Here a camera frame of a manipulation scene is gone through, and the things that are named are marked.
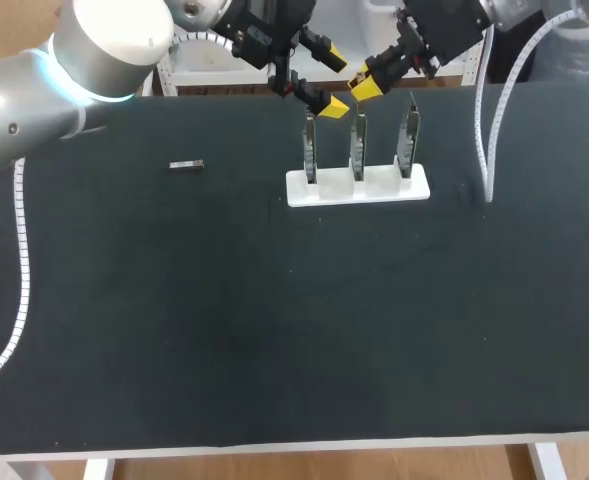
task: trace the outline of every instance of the black table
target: black table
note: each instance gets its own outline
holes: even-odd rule
[[[275,97],[141,101],[28,157],[32,303],[0,373],[0,455],[589,431],[589,87],[517,88],[489,206],[473,91],[416,97],[424,202],[289,208],[303,107]],[[408,100],[368,105],[370,163],[391,162]],[[319,121],[321,166],[347,163],[351,120]]]

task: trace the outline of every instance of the table leg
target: table leg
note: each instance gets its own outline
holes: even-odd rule
[[[532,443],[529,449],[536,480],[567,480],[561,454],[555,443]]]
[[[116,460],[88,460],[83,480],[112,480]]]
[[[0,480],[54,480],[54,477],[40,463],[0,461]]]

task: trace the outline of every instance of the white cable wrap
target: white cable wrap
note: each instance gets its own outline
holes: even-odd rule
[[[23,170],[25,159],[21,158],[14,165],[14,212],[16,214],[16,231],[18,234],[18,253],[21,265],[21,299],[16,314],[12,336],[0,355],[0,370],[8,362],[18,345],[30,305],[30,254],[27,246],[27,228],[25,226],[25,204],[23,203]]]
[[[503,87],[503,93],[501,93],[501,97],[498,101],[498,106],[496,107],[496,114],[494,115],[494,122],[492,123],[492,130],[490,132],[490,142],[488,148],[488,161],[487,161],[487,188],[485,190],[485,198],[487,202],[492,202],[494,200],[494,180],[496,178],[496,147],[498,145],[498,136],[501,131],[501,123],[503,122],[503,116],[505,115],[505,110],[507,108],[507,102],[510,99],[510,95],[512,94],[512,90],[514,89],[514,85],[516,85],[516,79],[518,78],[525,62],[532,54],[536,46],[540,43],[540,41],[550,33],[554,28],[558,27],[559,25],[567,22],[568,20],[574,20],[576,18],[583,18],[584,14],[581,10],[569,10],[565,13],[561,13],[556,17],[552,18],[548,21],[545,25],[543,25],[527,42],[523,51],[520,53],[518,58],[516,59],[516,63],[514,67],[512,67],[512,71],[510,72],[509,77],[507,78],[507,82],[505,82],[505,86]]]
[[[478,163],[481,167],[481,176],[483,178],[483,189],[487,195],[487,159],[485,158],[485,146],[483,145],[483,130],[481,116],[483,113],[483,90],[485,88],[485,77],[487,76],[487,67],[490,64],[492,56],[492,45],[494,44],[494,25],[487,29],[485,35],[485,46],[483,48],[483,57],[481,58],[481,67],[476,80],[476,100],[474,102],[474,139],[476,141],[476,153]]]
[[[174,37],[172,45],[180,45],[181,43],[195,41],[216,43],[217,45],[225,48],[227,51],[232,51],[232,41],[214,32],[189,32],[184,35],[179,35]]]

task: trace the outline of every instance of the wooden floor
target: wooden floor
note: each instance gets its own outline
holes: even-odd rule
[[[63,0],[0,0],[0,58],[45,41]],[[560,446],[570,480],[589,474],[589,443]],[[57,480],[81,480],[83,462],[48,464]],[[197,457],[119,461],[115,480],[529,480],[527,448]]]

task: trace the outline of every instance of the white table edge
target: white table edge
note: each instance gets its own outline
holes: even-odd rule
[[[5,462],[46,462],[91,459],[134,459],[162,457],[191,457],[204,455],[233,455],[258,453],[316,452],[341,450],[389,450],[403,448],[471,447],[491,445],[515,445],[557,443],[589,440],[589,432],[559,434],[514,434],[471,437],[407,438],[392,440],[342,440],[300,443],[268,443],[231,447],[186,447],[142,450],[110,450],[86,452],[50,452],[0,455]]]

